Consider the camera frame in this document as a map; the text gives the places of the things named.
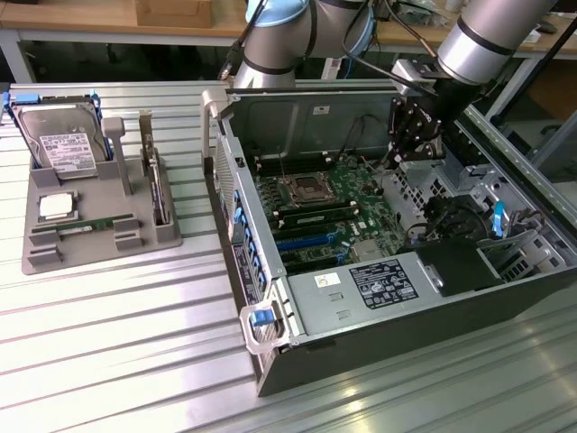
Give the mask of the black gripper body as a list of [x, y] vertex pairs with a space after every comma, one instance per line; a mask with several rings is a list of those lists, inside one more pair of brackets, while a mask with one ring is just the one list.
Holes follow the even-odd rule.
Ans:
[[403, 142], [408, 153], [417, 153], [420, 144], [437, 139], [480, 91], [481, 85], [440, 78], [433, 85], [432, 96], [394, 97], [389, 112], [390, 142]]

